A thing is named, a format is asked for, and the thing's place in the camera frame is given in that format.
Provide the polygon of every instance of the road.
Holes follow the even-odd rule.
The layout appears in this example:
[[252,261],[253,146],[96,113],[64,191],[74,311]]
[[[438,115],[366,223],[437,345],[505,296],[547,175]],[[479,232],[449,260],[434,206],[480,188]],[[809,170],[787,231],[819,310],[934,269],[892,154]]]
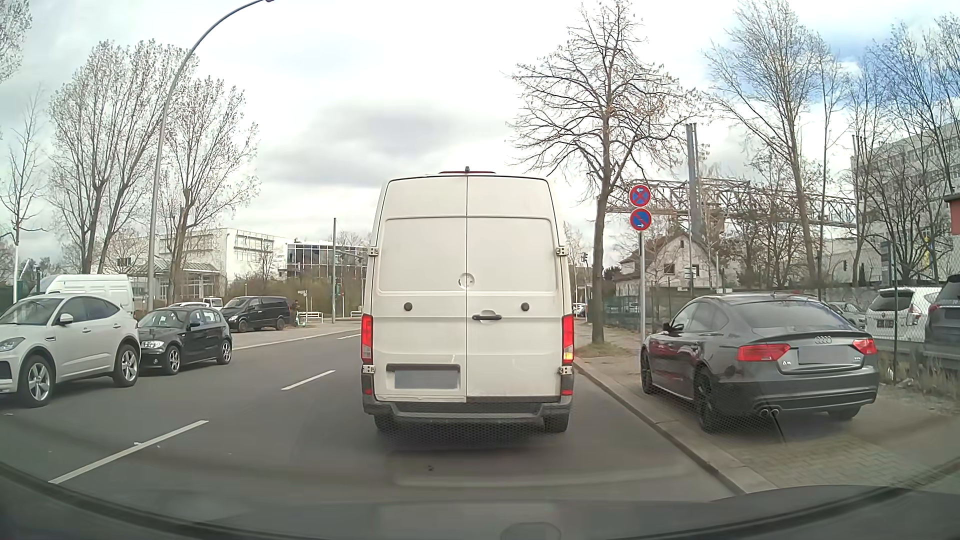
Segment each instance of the road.
[[360,406],[356,328],[243,334],[227,366],[185,366],[174,377],[144,371],[128,389],[109,379],[68,383],[37,409],[0,400],[0,461],[101,499],[193,519],[324,501],[731,494],[584,377],[566,433],[382,435]]

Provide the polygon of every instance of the white lane marking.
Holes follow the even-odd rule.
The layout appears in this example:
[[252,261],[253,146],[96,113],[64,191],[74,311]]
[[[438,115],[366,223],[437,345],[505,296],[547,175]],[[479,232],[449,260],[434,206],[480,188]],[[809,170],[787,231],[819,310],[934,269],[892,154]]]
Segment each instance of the white lane marking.
[[320,377],[323,377],[323,376],[325,376],[325,375],[330,375],[331,373],[333,373],[333,372],[335,372],[335,371],[337,371],[337,370],[331,369],[330,371],[324,371],[323,373],[321,373],[321,374],[319,374],[319,375],[314,375],[313,377],[311,377],[311,378],[309,378],[309,379],[304,379],[304,380],[301,380],[300,382],[294,382],[294,383],[291,384],[290,386],[284,386],[283,388],[280,388],[280,390],[290,390],[290,389],[296,388],[296,387],[300,386],[301,384],[307,384],[308,382],[310,382],[310,381],[312,381],[312,380],[317,380],[317,379],[319,379]]
[[67,480],[76,478],[76,477],[78,477],[79,475],[82,475],[83,473],[89,473],[90,471],[96,469],[97,467],[102,467],[102,466],[110,463],[111,461],[115,461],[115,460],[117,460],[117,459],[120,459],[120,458],[123,457],[124,455],[130,455],[130,454],[133,454],[134,452],[139,452],[139,451],[141,451],[141,450],[148,449],[148,448],[154,446],[154,444],[156,444],[156,443],[158,443],[158,442],[160,442],[160,441],[169,439],[170,437],[175,437],[175,436],[177,436],[177,435],[179,435],[179,434],[181,434],[181,433],[183,433],[183,432],[185,432],[185,431],[190,431],[190,430],[192,430],[193,428],[199,428],[200,426],[202,426],[203,424],[206,424],[207,422],[208,422],[208,420],[198,420],[198,421],[194,422],[193,424],[190,424],[189,426],[183,426],[182,428],[180,428],[180,429],[178,429],[178,430],[173,430],[173,431],[170,431],[169,433],[163,434],[163,435],[161,435],[161,436],[159,436],[159,437],[154,437],[154,438],[150,439],[149,441],[147,441],[147,442],[145,442],[145,443],[139,443],[139,444],[134,443],[133,446],[127,448],[126,450],[122,450],[122,451],[120,451],[120,452],[118,452],[118,453],[116,453],[116,454],[113,454],[113,455],[108,455],[107,457],[104,457],[103,459],[98,459],[98,460],[94,461],[93,463],[90,463],[89,465],[84,465],[84,466],[81,467],[80,469],[77,469],[77,470],[75,470],[75,471],[70,471],[69,473],[67,473],[67,474],[65,474],[65,475],[56,477],[55,479],[50,480],[50,483],[63,483],[63,482],[66,482]]
[[234,351],[243,351],[244,349],[253,349],[254,347],[266,347],[267,345],[276,345],[277,343],[290,343],[291,341],[303,341],[304,339],[313,339],[314,337],[324,337],[325,335],[333,335],[334,333],[344,333],[345,331],[356,331],[357,329],[348,329],[348,330],[337,330],[329,331],[327,333],[318,333],[315,335],[306,335],[304,337],[294,337],[291,339],[281,339],[279,341],[268,341],[267,343],[254,343],[253,345],[244,345],[243,347],[234,347]]

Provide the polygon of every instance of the paved sidewalk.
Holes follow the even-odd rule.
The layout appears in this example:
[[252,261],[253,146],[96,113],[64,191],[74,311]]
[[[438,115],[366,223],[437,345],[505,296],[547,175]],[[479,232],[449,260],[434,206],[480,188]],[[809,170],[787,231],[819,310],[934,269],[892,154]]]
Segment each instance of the paved sidewalk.
[[[590,342],[590,332],[588,323],[578,321],[578,348]],[[887,385],[880,387],[876,403],[863,407],[850,422],[833,422],[819,414],[782,415],[777,423],[757,419],[740,422],[722,433],[703,433],[684,400],[642,392],[637,333],[606,328],[605,337],[629,353],[578,361],[619,382],[634,394],[633,399],[658,407],[658,413],[695,430],[697,434],[692,436],[712,443],[777,487],[914,485],[932,468],[960,457],[959,404]],[[930,487],[960,493],[960,479],[954,474]]]

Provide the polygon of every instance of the street lamp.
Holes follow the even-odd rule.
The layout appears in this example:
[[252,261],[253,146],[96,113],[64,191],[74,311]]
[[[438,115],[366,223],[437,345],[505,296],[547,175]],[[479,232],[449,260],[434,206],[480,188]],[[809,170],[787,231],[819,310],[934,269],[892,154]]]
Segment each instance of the street lamp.
[[200,45],[200,42],[204,40],[206,35],[213,31],[217,25],[224,22],[234,13],[248,8],[253,4],[259,4],[260,2],[264,1],[273,2],[274,0],[253,0],[252,2],[248,2],[247,4],[244,4],[232,12],[220,17],[220,20],[213,23],[213,26],[207,28],[206,32],[200,36],[200,39],[197,39],[197,42],[193,44],[193,47],[191,47],[190,50],[187,51],[186,56],[183,57],[183,61],[180,63],[180,67],[177,69],[177,73],[174,75],[174,81],[170,84],[170,90],[167,92],[167,98],[163,102],[163,113],[160,115],[160,130],[157,134],[158,137],[156,140],[156,160],[154,162],[154,196],[150,200],[150,236],[147,239],[149,242],[147,247],[147,311],[154,310],[154,296],[156,295],[156,272],[154,271],[154,267],[156,265],[156,197],[160,191],[160,160],[163,158],[163,136],[167,130],[167,111],[170,109],[170,100],[174,96],[174,90],[177,89],[177,82],[180,81],[180,74],[183,73],[183,69],[186,67],[187,61],[189,61],[190,57],[193,56],[193,52],[197,50],[197,46]]

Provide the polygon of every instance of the street sign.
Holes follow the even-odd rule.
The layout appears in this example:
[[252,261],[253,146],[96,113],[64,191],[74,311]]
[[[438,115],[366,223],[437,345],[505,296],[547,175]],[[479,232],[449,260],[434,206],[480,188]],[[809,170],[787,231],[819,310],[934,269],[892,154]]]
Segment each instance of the street sign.
[[630,188],[630,204],[637,208],[647,206],[650,202],[650,188],[644,184],[637,184]]
[[646,231],[651,221],[653,216],[650,215],[650,210],[636,209],[630,213],[630,226],[638,231]]

